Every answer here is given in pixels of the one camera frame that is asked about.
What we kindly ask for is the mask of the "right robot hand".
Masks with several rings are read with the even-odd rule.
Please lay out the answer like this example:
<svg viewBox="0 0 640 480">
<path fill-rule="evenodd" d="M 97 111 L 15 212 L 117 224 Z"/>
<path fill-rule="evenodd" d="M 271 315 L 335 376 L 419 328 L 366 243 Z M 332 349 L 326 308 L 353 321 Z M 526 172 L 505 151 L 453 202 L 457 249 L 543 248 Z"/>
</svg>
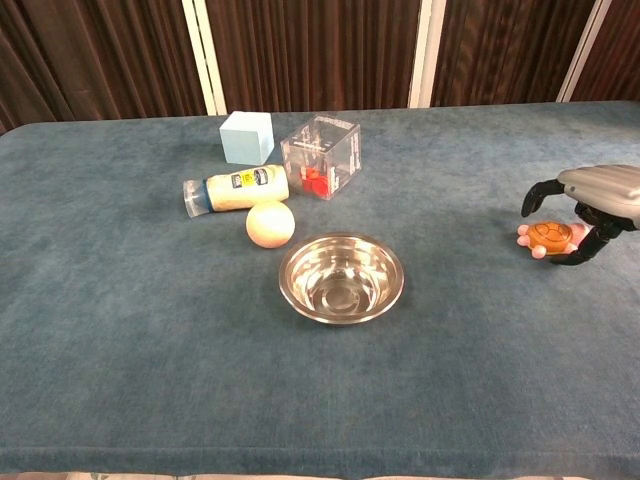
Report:
<svg viewBox="0 0 640 480">
<path fill-rule="evenodd" d="M 534 184 L 524 197 L 521 216 L 539 210 L 544 199 L 565 194 L 576 201 L 575 214 L 590 226 L 572 251 L 552 257 L 557 265 L 576 266 L 595 257 L 624 231 L 639 229 L 639 168 L 609 164 L 564 170 Z"/>
</svg>

